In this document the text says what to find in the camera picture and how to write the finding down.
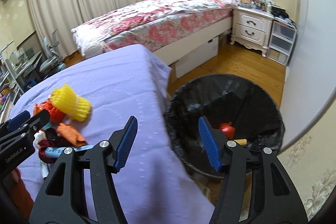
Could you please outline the yellow foam fruit net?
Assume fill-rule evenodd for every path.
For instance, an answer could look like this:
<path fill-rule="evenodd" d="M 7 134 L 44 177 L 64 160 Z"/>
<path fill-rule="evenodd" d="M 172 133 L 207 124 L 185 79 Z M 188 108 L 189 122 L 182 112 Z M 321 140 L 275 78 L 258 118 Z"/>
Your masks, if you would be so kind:
<path fill-rule="evenodd" d="M 54 89 L 49 100 L 53 107 L 68 115 L 71 120 L 84 122 L 91 111 L 91 103 L 77 95 L 67 84 Z"/>

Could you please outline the white sliding wardrobe door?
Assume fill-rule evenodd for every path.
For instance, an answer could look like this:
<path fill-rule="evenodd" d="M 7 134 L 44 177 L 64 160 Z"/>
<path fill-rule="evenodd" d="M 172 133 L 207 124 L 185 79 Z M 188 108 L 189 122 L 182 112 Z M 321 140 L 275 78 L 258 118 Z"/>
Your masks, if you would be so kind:
<path fill-rule="evenodd" d="M 297 29 L 280 106 L 283 149 L 309 131 L 334 100 L 335 0 L 299 0 Z"/>

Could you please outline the orange plastic bag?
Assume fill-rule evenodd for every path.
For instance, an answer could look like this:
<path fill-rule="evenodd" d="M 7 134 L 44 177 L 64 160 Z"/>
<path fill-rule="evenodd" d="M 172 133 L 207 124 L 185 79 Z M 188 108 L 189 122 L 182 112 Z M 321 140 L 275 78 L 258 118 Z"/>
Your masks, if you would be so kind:
<path fill-rule="evenodd" d="M 35 104 L 33 109 L 33 114 L 36 115 L 43 110 L 43 106 L 41 104 Z"/>

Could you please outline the bookshelf with books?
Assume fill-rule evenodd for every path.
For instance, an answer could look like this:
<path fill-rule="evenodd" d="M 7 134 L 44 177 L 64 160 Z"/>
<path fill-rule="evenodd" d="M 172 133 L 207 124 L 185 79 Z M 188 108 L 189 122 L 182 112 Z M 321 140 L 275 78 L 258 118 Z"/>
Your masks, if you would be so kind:
<path fill-rule="evenodd" d="M 21 88 L 13 64 L 1 56 L 1 123 L 9 118 L 20 95 Z"/>

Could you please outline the black lined trash bin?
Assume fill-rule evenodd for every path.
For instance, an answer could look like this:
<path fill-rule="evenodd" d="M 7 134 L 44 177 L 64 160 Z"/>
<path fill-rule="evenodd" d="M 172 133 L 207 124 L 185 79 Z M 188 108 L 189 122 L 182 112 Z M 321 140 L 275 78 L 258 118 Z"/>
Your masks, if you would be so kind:
<path fill-rule="evenodd" d="M 280 152 L 285 126 L 269 93 L 236 75 L 205 75 L 173 92 L 163 115 L 172 149 L 189 174 L 223 179 L 223 174 L 210 166 L 199 136 L 198 121 L 202 116 L 214 129 L 223 123 L 231 124 L 235 138 L 246 139 L 248 149 L 269 147 L 275 154 Z"/>

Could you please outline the floral bed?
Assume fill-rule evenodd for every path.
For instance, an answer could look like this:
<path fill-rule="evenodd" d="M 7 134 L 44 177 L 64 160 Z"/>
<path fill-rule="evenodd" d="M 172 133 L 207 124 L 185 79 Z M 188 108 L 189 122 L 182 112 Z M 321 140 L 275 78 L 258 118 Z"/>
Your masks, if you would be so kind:
<path fill-rule="evenodd" d="M 81 54 L 140 44 L 170 65 L 230 30 L 236 0 L 143 0 L 72 29 Z"/>

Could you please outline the red foam fruit net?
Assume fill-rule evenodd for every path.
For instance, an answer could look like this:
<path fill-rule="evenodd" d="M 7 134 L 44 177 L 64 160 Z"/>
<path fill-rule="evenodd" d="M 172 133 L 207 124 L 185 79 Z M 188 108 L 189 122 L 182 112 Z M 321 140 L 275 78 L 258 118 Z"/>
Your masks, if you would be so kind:
<path fill-rule="evenodd" d="M 50 122 L 59 124 L 63 121 L 65 114 L 54 107 L 50 100 L 38 104 L 39 110 L 47 110 L 50 114 Z"/>

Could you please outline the orange wrapper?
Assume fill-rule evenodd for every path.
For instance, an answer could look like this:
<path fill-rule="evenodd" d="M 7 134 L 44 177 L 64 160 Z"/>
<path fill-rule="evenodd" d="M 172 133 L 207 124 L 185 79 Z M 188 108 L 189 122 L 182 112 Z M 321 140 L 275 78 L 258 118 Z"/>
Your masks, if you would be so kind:
<path fill-rule="evenodd" d="M 59 123 L 56 131 L 75 147 L 87 145 L 85 138 L 70 124 Z"/>

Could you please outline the white under-bed box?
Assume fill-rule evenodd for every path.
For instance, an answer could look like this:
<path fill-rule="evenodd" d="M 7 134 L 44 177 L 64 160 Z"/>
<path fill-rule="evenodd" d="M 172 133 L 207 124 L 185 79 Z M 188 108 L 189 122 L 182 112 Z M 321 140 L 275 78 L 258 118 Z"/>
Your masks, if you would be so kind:
<path fill-rule="evenodd" d="M 219 37 L 215 37 L 176 62 L 176 77 L 180 78 L 218 55 Z"/>

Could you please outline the white nightstand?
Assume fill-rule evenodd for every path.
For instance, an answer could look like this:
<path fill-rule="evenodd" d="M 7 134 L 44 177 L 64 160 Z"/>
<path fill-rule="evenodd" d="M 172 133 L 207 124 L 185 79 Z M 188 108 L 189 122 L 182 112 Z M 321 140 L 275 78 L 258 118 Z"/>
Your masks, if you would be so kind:
<path fill-rule="evenodd" d="M 274 16 L 268 12 L 236 6 L 233 10 L 230 45 L 239 43 L 266 57 Z"/>

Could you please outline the red round wrapper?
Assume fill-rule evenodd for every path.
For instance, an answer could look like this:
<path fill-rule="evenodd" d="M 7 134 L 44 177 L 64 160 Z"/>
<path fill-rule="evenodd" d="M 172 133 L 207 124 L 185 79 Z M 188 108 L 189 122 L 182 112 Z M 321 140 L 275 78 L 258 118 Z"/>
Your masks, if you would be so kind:
<path fill-rule="evenodd" d="M 219 129 L 227 139 L 233 140 L 235 138 L 236 129 L 232 126 L 231 122 L 220 124 Z"/>

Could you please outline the white tissue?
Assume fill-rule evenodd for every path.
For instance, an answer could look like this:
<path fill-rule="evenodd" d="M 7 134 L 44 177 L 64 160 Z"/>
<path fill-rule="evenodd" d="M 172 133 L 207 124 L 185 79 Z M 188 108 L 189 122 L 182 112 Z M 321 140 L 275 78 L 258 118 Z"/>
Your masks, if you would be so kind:
<path fill-rule="evenodd" d="M 44 131 L 39 131 L 37 133 L 34 134 L 34 141 L 33 141 L 33 145 L 34 147 L 39 150 L 40 149 L 40 145 L 39 142 L 42 140 L 46 140 L 46 134 Z"/>

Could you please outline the black round cap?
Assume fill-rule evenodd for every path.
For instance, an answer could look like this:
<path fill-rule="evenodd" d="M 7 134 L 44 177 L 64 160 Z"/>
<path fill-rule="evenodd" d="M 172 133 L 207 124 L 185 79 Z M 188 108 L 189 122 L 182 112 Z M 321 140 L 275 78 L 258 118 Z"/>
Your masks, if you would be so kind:
<path fill-rule="evenodd" d="M 46 135 L 46 139 L 50 142 L 55 142 L 56 139 L 58 138 L 58 134 L 56 130 L 52 127 L 45 129 L 45 135 Z"/>

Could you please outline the light blue tube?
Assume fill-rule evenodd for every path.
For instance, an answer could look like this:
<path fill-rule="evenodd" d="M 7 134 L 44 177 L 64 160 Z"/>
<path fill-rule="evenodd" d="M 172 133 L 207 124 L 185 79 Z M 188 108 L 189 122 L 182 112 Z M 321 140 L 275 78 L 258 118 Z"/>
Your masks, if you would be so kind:
<path fill-rule="evenodd" d="M 86 151 L 92 149 L 93 147 L 94 145 L 84 145 L 81 147 L 59 147 L 59 148 L 48 147 L 45 150 L 45 156 L 51 159 L 57 159 L 63 153 L 63 151 L 65 151 L 65 154 L 69 154 L 71 152 Z"/>

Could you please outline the plastic drawer unit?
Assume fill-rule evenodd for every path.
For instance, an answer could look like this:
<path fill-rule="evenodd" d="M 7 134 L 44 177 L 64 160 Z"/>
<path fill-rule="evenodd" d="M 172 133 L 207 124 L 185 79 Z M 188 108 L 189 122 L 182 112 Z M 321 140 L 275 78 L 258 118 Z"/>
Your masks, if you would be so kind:
<path fill-rule="evenodd" d="M 297 37 L 297 28 L 290 19 L 275 17 L 272 23 L 266 57 L 287 66 Z"/>

